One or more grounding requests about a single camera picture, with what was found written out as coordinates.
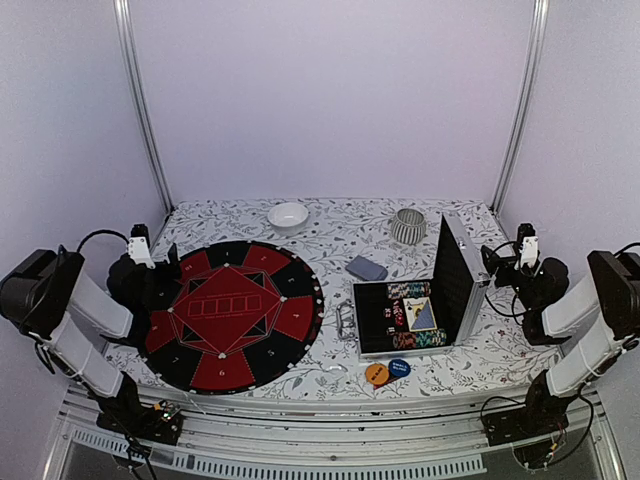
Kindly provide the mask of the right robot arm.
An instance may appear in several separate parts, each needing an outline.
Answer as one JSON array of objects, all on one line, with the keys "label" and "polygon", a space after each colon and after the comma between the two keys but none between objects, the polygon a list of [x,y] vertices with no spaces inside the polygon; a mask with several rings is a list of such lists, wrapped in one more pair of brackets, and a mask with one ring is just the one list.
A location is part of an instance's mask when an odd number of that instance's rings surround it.
[{"label": "right robot arm", "polygon": [[639,256],[630,250],[592,251],[590,272],[551,304],[521,312],[497,313],[521,318],[520,326],[534,345],[557,345],[579,334],[571,351],[531,383],[526,403],[517,415],[517,427],[537,436],[556,417],[554,404],[568,403],[583,386],[603,375],[616,359],[639,339]]}]

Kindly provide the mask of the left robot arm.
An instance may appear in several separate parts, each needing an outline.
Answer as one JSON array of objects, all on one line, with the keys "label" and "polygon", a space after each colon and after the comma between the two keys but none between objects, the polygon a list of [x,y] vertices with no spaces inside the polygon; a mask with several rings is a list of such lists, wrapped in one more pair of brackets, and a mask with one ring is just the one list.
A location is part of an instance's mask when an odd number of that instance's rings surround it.
[{"label": "left robot arm", "polygon": [[134,227],[125,253],[110,267],[101,288],[86,272],[80,250],[37,249],[1,281],[1,315],[31,338],[43,363],[56,358],[100,399],[114,400],[111,419],[128,434],[148,426],[148,412],[129,395],[131,379],[110,364],[90,340],[86,322],[106,340],[140,347],[151,316],[181,276],[178,249],[162,261],[151,257],[146,233]]}]

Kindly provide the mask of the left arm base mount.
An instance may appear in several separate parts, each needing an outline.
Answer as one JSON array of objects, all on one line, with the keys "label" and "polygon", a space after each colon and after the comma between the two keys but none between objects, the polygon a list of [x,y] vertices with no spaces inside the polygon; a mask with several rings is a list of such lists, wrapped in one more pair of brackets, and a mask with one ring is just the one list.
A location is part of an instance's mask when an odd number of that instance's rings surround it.
[{"label": "left arm base mount", "polygon": [[181,412],[170,413],[165,409],[167,401],[159,408],[146,407],[134,402],[132,406],[116,398],[98,399],[100,414],[98,427],[123,434],[136,440],[148,440],[175,446],[178,443],[184,423]]}]

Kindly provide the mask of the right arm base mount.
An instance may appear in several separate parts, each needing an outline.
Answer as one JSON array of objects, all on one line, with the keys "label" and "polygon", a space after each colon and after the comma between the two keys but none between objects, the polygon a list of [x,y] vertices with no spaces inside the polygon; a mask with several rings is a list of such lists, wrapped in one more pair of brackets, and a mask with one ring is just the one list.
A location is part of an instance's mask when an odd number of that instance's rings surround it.
[{"label": "right arm base mount", "polygon": [[480,421],[490,446],[519,442],[560,432],[569,425],[566,416],[568,408],[566,402],[528,404],[514,401],[515,408],[486,413],[485,408],[492,400],[509,400],[509,398],[490,397],[481,407]]}]

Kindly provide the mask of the orange big blind button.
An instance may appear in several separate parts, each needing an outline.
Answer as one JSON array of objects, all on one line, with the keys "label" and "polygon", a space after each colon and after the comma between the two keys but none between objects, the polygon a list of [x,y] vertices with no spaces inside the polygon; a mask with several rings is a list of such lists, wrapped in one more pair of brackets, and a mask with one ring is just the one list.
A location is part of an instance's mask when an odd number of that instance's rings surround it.
[{"label": "orange big blind button", "polygon": [[385,385],[389,378],[389,369],[384,364],[375,363],[368,366],[365,370],[365,379],[376,388]]}]

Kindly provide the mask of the blue small blind button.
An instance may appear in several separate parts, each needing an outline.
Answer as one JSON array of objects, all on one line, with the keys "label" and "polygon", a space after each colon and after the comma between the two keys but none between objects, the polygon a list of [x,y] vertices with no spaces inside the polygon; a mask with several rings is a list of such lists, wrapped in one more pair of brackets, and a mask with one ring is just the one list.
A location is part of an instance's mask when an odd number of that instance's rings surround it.
[{"label": "blue small blind button", "polygon": [[403,359],[392,359],[388,364],[389,379],[405,378],[411,373],[411,366]]}]

